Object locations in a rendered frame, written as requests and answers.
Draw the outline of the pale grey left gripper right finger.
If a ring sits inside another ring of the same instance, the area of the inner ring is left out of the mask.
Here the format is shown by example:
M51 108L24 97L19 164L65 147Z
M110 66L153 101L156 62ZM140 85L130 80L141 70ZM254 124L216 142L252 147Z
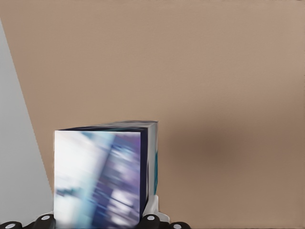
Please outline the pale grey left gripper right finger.
M157 195L150 195L148 197L142 216L146 215L156 215L161 222L170 222L170 217L159 211L159 197Z

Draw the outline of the white and purple printed box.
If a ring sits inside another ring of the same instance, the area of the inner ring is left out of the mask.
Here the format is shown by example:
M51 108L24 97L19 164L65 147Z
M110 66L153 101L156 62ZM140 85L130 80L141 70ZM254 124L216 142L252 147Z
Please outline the white and purple printed box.
M54 132L56 229L134 229L156 192L158 123Z

